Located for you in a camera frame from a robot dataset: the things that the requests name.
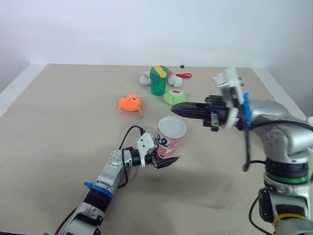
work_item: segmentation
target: red string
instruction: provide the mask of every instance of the red string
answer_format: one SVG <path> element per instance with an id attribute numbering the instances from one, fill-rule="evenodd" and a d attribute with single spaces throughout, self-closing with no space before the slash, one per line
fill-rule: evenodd
<path id="1" fill-rule="evenodd" d="M 177 77 L 181 77 L 181 78 L 191 78 L 191 73 L 183 73 L 183 74 L 175 74 Z"/>

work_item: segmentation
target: cup rim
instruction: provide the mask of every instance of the cup rim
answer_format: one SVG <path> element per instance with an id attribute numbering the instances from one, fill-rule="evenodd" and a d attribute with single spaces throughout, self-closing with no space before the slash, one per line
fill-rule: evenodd
<path id="1" fill-rule="evenodd" d="M 169 136 L 169 135 L 164 134 L 164 132 L 163 132 L 163 131 L 161 130 L 161 128 L 160 128 L 160 123 L 161 123 L 165 118 L 175 119 L 175 120 L 179 121 L 180 123 L 182 123 L 182 124 L 183 124 L 183 128 L 184 128 L 183 133 L 182 133 L 181 135 L 179 135 L 179 136 Z M 167 136 L 167 137 L 169 137 L 169 138 L 172 138 L 172 139 L 178 139 L 178 138 L 183 137 L 183 136 L 186 134 L 186 131 L 187 131 L 187 127 L 186 127 L 185 122 L 183 122 L 183 120 L 181 120 L 181 119 L 179 119 L 179 118 L 177 118 L 177 117 L 174 117 L 174 116 L 166 116 L 166 117 L 163 117 L 163 118 L 158 122 L 158 125 L 157 125 L 157 126 L 158 126 L 159 131 L 160 131 L 163 135 L 165 135 L 165 136 Z"/>

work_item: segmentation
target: pink paper cup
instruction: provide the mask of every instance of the pink paper cup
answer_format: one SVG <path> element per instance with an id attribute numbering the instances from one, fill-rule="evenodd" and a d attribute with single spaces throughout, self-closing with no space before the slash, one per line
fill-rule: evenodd
<path id="1" fill-rule="evenodd" d="M 177 117 L 164 117 L 158 122 L 156 153 L 161 159 L 171 158 L 176 154 L 186 129 L 186 124 Z"/>

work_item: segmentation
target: table surface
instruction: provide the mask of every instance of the table surface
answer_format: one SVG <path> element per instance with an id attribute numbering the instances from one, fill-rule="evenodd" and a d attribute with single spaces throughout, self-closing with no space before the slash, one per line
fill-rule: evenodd
<path id="1" fill-rule="evenodd" d="M 223 68 L 170 68 L 191 72 L 181 89 L 188 101 L 220 94 L 211 77 Z M 48 65 L 0 118 L 0 230 L 54 234 L 118 148 L 131 125 L 156 134 L 164 116 L 175 116 L 162 97 L 138 82 L 149 67 Z M 237 69 L 251 99 L 273 99 L 251 69 Z M 138 112 L 119 110 L 118 99 L 142 97 Z M 135 168 L 130 182 L 114 195 L 104 235 L 258 235 L 248 221 L 252 201 L 263 187 L 264 166 L 245 161 L 244 135 L 232 128 L 211 132 L 201 120 L 182 118 L 187 132 L 180 159 L 170 167 Z M 134 146 L 137 131 L 125 146 Z M 251 137 L 252 159 L 265 158 Z M 268 231 L 255 208 L 253 218 Z"/>

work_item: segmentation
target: black cable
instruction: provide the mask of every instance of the black cable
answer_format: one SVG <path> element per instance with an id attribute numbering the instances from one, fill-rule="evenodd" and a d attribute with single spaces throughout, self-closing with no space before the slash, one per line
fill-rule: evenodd
<path id="1" fill-rule="evenodd" d="M 126 132 L 126 134 L 124 135 L 124 138 L 123 138 L 123 140 L 122 140 L 122 143 L 121 143 L 121 145 L 119 146 L 118 149 L 121 149 L 121 148 L 122 148 L 122 146 L 123 146 L 123 144 L 124 144 L 124 141 L 125 141 L 127 135 L 128 135 L 129 132 L 130 132 L 133 128 L 135 128 L 135 127 L 137 127 L 137 128 L 140 130 L 140 134 L 142 135 L 142 131 L 144 131 L 142 127 L 137 126 L 137 125 L 131 126 L 131 127 L 128 129 L 128 131 Z"/>
<path id="2" fill-rule="evenodd" d="M 246 163 L 243 165 L 243 171 L 247 172 L 250 166 L 250 130 L 246 126 L 245 130 L 245 142 L 246 142 Z"/>
<path id="3" fill-rule="evenodd" d="M 124 144 L 124 141 L 126 139 L 126 137 L 128 136 L 129 132 L 133 129 L 137 127 L 139 130 L 140 130 L 140 135 L 143 135 L 143 133 L 145 133 L 145 130 L 140 127 L 140 126 L 137 126 L 137 125 L 134 125 L 134 126 L 131 126 L 128 131 L 126 132 L 126 134 L 124 135 L 124 138 L 122 140 L 122 143 L 120 144 L 119 148 L 118 149 L 121 149 L 123 144 Z M 122 185 L 119 185 L 117 188 L 121 188 L 121 187 L 124 187 L 127 183 L 128 183 L 128 174 L 127 174 L 127 168 L 126 168 L 126 164 L 125 164 L 125 158 L 124 158 L 124 149 L 122 149 L 122 163 L 123 163 L 123 169 L 124 169 L 124 174 L 125 174 L 125 183 L 123 183 Z"/>
<path id="4" fill-rule="evenodd" d="M 74 210 L 72 210 L 71 213 L 68 214 L 68 216 L 62 221 L 62 223 L 60 224 L 60 226 L 58 227 L 57 231 L 54 233 L 54 235 L 57 235 L 58 232 L 60 231 L 60 229 L 63 227 L 63 225 L 65 224 L 65 222 L 72 216 L 72 214 L 75 212 L 76 208 Z"/>
<path id="5" fill-rule="evenodd" d="M 261 164 L 265 164 L 265 161 L 261 161 L 261 160 L 253 160 L 253 161 L 250 161 L 250 164 L 252 163 L 261 163 Z"/>
<path id="6" fill-rule="evenodd" d="M 252 203 L 251 207 L 250 207 L 250 210 L 249 210 L 249 221 L 250 223 L 258 230 L 260 230 L 261 232 L 267 234 L 267 235 L 273 235 L 267 231 L 265 231 L 264 229 L 260 228 L 259 226 L 257 226 L 253 221 L 252 221 L 252 212 L 253 212 L 253 209 L 254 209 L 254 206 L 256 204 L 256 202 L 258 201 L 259 197 L 256 197 L 256 199 L 254 200 L 254 202 Z"/>
<path id="7" fill-rule="evenodd" d="M 124 169 L 124 174 L 125 174 L 125 183 L 118 186 L 117 188 L 122 188 L 128 183 L 128 174 L 127 174 L 127 168 L 126 168 L 125 159 L 124 159 L 124 150 L 125 149 L 122 149 L 122 162 L 123 162 L 123 169 Z"/>
<path id="8" fill-rule="evenodd" d="M 313 126 L 310 126 L 310 125 L 305 124 L 305 123 L 297 122 L 297 121 L 288 121 L 288 120 L 265 121 L 265 122 L 262 122 L 260 124 L 252 125 L 251 129 L 254 129 L 254 128 L 257 128 L 260 126 L 269 125 L 269 124 L 289 124 L 289 125 L 301 126 L 305 129 L 313 131 Z"/>

